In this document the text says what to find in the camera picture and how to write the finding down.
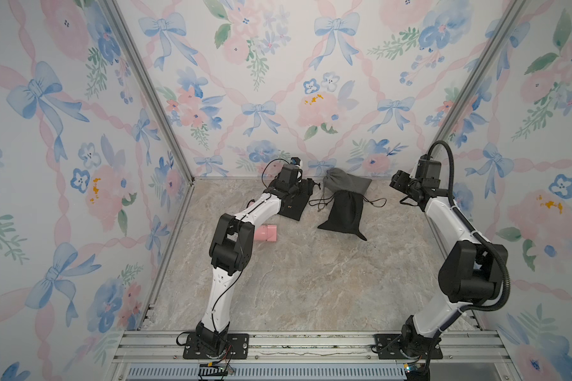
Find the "grey drawstring pouch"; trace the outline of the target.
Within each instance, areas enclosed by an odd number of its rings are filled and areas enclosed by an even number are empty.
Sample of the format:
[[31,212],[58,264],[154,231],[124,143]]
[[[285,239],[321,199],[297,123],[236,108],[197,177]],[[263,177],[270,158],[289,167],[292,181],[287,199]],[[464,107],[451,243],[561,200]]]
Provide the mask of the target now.
[[340,168],[328,169],[323,178],[324,187],[333,193],[343,190],[365,195],[371,183],[371,179],[351,175]]

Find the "pink hair dryer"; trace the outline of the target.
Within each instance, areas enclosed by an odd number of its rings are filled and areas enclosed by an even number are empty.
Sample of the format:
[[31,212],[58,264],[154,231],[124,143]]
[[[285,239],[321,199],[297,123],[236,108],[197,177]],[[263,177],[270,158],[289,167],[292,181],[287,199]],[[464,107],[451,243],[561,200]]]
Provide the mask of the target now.
[[256,227],[254,241],[277,242],[277,226],[260,225]]

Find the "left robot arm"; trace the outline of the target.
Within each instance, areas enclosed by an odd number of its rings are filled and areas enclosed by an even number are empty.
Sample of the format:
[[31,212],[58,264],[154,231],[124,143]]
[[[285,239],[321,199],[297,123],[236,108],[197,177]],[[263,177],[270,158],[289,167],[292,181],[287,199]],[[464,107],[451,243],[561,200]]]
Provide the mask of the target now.
[[209,249],[212,284],[208,307],[195,327],[200,352],[219,357],[227,351],[234,287],[252,257],[257,228],[275,215],[298,222],[315,185],[303,177],[300,158],[292,157],[258,200],[235,215],[220,217]]

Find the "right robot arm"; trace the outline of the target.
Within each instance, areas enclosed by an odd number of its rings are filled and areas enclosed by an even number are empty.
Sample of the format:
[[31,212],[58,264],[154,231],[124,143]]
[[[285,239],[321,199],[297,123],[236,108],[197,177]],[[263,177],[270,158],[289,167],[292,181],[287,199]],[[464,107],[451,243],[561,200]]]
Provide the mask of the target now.
[[457,207],[453,189],[440,188],[441,163],[423,155],[416,174],[398,171],[391,186],[416,202],[450,250],[438,274],[439,289],[402,327],[399,347],[407,357],[429,355],[442,332],[467,311],[497,311],[508,301],[508,252],[485,239]]

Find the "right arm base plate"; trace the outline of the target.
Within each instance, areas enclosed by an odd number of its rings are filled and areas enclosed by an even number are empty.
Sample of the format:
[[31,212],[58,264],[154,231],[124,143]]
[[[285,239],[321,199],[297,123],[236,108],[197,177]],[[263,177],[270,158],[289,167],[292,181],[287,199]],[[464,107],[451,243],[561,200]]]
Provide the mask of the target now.
[[442,360],[443,352],[439,343],[433,348],[431,338],[402,338],[400,333],[377,333],[373,335],[373,351],[380,360],[415,360],[425,359],[430,355],[432,360]]

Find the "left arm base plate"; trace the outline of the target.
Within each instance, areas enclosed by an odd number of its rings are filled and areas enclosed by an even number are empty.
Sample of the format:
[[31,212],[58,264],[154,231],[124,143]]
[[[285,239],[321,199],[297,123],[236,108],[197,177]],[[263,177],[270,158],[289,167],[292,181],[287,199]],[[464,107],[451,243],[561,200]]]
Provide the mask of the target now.
[[246,360],[249,351],[249,334],[228,333],[221,337],[211,335],[203,339],[192,333],[183,344],[184,360]]

